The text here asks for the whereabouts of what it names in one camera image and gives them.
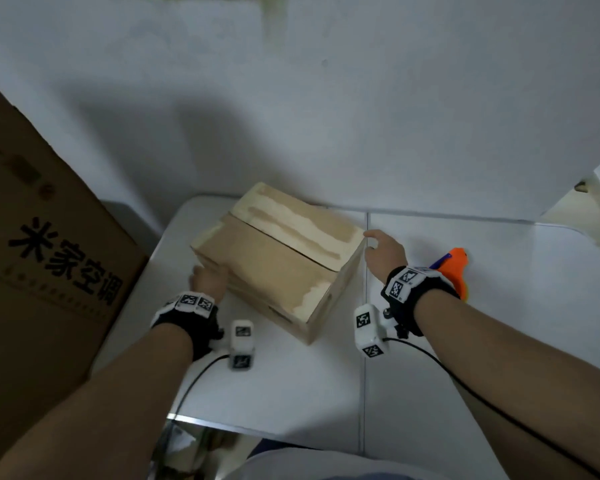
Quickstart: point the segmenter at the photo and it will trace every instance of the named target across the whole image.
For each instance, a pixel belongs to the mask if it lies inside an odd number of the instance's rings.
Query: cardboard
[[[0,457],[86,378],[145,263],[0,94]]]
[[[363,230],[345,218],[259,183],[192,248],[204,266],[229,266],[234,294],[310,344],[363,242]]]

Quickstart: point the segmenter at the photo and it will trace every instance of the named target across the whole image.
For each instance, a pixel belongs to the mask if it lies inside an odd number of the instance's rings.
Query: wooden box
[[[310,344],[360,262],[362,234],[259,183],[191,247],[204,266],[229,266],[229,290]]]

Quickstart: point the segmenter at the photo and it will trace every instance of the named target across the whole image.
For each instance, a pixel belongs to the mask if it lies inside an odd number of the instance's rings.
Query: white table
[[[200,196],[178,211],[94,371],[147,331],[165,298],[184,290],[197,263],[189,243],[234,202]],[[449,249],[465,247],[472,305],[600,367],[600,249],[584,235],[560,226],[344,214],[363,228],[394,235],[415,265],[428,266]],[[506,478],[455,387],[428,357],[392,343],[390,355],[361,358],[352,313],[365,296],[378,308],[386,306],[380,289],[361,266],[310,347],[228,294],[219,320],[226,325],[241,317],[255,323],[255,366],[246,373],[231,372],[224,363],[213,366],[185,400],[178,419],[315,448],[364,452],[453,480]],[[431,350],[424,339],[410,340]],[[172,411],[213,356],[192,365]]]
[[[187,288],[187,277],[198,264],[190,242],[234,203],[234,199],[199,196],[179,209],[96,357],[93,371],[139,339],[164,301]],[[343,214],[366,226],[365,213]],[[254,322],[254,367],[241,373],[229,371],[225,361],[215,364],[189,393],[178,419],[314,448],[359,452],[363,359],[354,344],[351,316],[364,302],[364,281],[361,263],[310,347],[228,293],[218,320],[221,326],[237,318]],[[172,412],[186,386],[215,356],[189,368]]]
[[[403,243],[416,266],[464,247],[471,305],[600,367],[600,249],[588,237],[561,226],[380,214],[369,228]],[[369,275],[367,298],[378,308],[380,290]],[[432,352],[425,339],[409,340]],[[366,363],[366,454],[454,480],[505,479],[446,373],[410,347],[390,350]]]

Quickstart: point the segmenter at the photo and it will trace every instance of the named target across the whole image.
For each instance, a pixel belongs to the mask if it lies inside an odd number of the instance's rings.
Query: forearm
[[[416,305],[415,318],[440,361],[469,387],[600,470],[599,369],[444,291],[426,293]],[[490,411],[481,411],[483,406],[474,401],[467,404],[494,449],[494,442],[508,449],[505,455],[512,453],[512,442],[520,449],[521,442],[536,441]],[[496,453],[501,457],[502,451]],[[551,460],[552,455],[546,455],[546,461]]]
[[[29,430],[0,480],[144,478],[191,361],[184,330],[155,327]]]

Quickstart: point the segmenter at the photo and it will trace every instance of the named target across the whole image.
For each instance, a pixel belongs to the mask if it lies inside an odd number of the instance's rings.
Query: blue part
[[[431,269],[438,269],[440,266],[442,266],[442,263],[444,263],[444,261],[446,261],[447,259],[452,258],[452,257],[453,256],[451,256],[451,254],[447,253],[429,267]]]

